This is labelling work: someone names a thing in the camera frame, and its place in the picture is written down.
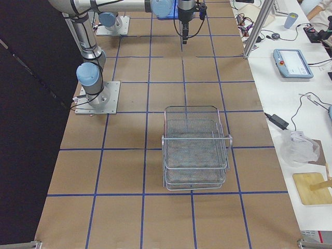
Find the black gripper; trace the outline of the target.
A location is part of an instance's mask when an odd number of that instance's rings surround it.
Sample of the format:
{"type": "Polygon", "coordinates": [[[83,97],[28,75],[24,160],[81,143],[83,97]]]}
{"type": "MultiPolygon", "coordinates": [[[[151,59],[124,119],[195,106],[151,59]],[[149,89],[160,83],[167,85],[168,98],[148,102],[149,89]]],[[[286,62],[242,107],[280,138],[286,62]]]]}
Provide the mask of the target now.
{"type": "Polygon", "coordinates": [[[195,10],[195,1],[193,0],[179,0],[177,4],[178,19],[182,24],[182,44],[187,44],[189,22],[193,19],[195,10]]]}

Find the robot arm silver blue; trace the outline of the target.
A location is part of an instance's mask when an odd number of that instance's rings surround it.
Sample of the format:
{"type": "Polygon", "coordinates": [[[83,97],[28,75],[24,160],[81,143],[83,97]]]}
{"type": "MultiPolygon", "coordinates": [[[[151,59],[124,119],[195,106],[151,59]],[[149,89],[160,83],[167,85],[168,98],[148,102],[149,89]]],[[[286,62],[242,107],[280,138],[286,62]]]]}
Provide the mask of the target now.
{"type": "Polygon", "coordinates": [[[113,12],[102,12],[99,14],[99,22],[110,31],[117,31],[122,28],[122,20],[113,12]]]}
{"type": "Polygon", "coordinates": [[[152,12],[160,18],[172,11],[177,12],[182,24],[178,35],[184,44],[191,38],[189,23],[195,13],[200,14],[201,20],[206,16],[206,5],[199,1],[50,1],[50,4],[72,23],[74,37],[78,40],[84,59],[84,63],[76,70],[77,79],[86,93],[85,104],[94,109],[100,109],[109,102],[110,92],[103,80],[106,55],[96,42],[88,15],[90,11],[99,15],[99,21],[105,27],[116,24],[119,11],[152,12]]]}

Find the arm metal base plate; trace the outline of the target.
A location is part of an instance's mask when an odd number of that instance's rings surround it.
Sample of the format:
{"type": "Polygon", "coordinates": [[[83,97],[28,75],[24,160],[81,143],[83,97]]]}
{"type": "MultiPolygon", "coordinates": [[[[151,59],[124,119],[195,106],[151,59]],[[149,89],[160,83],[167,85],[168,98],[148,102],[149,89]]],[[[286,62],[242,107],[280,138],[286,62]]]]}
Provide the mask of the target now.
{"type": "Polygon", "coordinates": [[[129,31],[129,16],[115,16],[105,12],[99,15],[101,26],[97,28],[97,36],[126,36],[129,31]]]}
{"type": "Polygon", "coordinates": [[[93,99],[93,96],[86,98],[86,93],[81,86],[80,95],[82,98],[78,99],[77,106],[75,107],[76,115],[115,115],[117,113],[118,98],[120,92],[119,81],[105,81],[104,89],[99,96],[92,102],[89,100],[93,99]]]}

